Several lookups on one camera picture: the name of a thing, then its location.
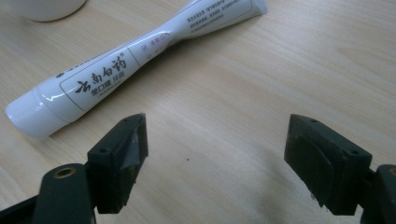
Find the wood grain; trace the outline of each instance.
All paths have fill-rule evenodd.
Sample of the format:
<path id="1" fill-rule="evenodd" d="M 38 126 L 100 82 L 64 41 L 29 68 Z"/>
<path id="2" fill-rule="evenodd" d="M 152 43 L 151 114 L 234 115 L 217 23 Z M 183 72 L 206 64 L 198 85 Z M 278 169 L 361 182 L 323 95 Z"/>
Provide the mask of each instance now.
<path id="1" fill-rule="evenodd" d="M 0 2 L 0 109 L 39 82 L 155 28 L 187 1 L 88 0 L 51 22 Z M 268 0 L 269 12 L 183 41 L 89 113 L 30 139 L 0 113 L 0 210 L 145 112 L 149 157 L 128 205 L 99 223 L 359 223 L 318 207 L 283 161 L 291 113 L 396 163 L 396 2 Z"/>

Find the wooden table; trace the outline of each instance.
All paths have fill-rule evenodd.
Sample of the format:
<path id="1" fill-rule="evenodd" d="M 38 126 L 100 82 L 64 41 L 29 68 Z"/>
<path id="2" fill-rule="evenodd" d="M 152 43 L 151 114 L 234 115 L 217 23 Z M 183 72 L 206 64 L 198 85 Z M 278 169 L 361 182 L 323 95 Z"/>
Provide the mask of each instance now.
<path id="1" fill-rule="evenodd" d="M 0 109 L 39 82 L 138 37 L 187 0 L 88 0 L 34 22 L 0 2 Z M 396 2 L 275 1 L 269 12 L 179 43 L 47 139 L 0 113 L 0 210 L 145 112 L 149 157 L 128 205 L 99 223 L 359 223 L 335 217 L 284 162 L 290 114 L 318 119 L 396 163 Z"/>

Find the black plastic part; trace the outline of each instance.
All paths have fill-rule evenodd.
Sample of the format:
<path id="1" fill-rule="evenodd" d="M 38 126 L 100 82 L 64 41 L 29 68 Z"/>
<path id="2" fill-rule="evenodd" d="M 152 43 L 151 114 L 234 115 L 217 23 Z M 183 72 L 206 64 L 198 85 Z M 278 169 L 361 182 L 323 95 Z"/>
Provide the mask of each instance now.
<path id="1" fill-rule="evenodd" d="M 88 152 L 86 168 L 99 213 L 117 214 L 127 204 L 148 155 L 144 114 L 121 120 Z"/>
<path id="2" fill-rule="evenodd" d="M 372 155 L 321 122 L 290 116 L 285 161 L 334 215 L 354 215 Z"/>
<path id="3" fill-rule="evenodd" d="M 33 224 L 94 223 L 85 166 L 66 164 L 43 177 Z"/>
<path id="4" fill-rule="evenodd" d="M 0 212 L 0 223 L 2 224 L 28 224 L 32 223 L 37 196 L 17 203 Z"/>
<path id="5" fill-rule="evenodd" d="M 373 187 L 363 195 L 362 224 L 396 222 L 396 165 L 381 165 L 376 170 Z"/>

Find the white cup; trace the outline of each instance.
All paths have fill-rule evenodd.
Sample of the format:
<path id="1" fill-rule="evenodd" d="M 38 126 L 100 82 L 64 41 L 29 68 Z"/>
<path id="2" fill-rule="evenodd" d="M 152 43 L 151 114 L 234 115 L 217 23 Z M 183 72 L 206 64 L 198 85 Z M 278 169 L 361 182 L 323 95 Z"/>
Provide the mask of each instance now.
<path id="1" fill-rule="evenodd" d="M 54 21 L 72 14 L 86 0 L 9 0 L 23 17 L 32 21 Z"/>

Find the white toothpaste tube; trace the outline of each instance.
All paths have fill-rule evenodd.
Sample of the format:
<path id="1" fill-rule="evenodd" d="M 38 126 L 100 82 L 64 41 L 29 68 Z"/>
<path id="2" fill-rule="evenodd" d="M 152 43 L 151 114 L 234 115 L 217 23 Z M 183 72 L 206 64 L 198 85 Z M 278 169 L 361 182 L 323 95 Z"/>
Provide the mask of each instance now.
<path id="1" fill-rule="evenodd" d="M 7 116 L 31 137 L 49 136 L 80 118 L 169 46 L 266 11 L 263 0 L 190 1 L 158 28 L 38 84 L 7 106 Z"/>

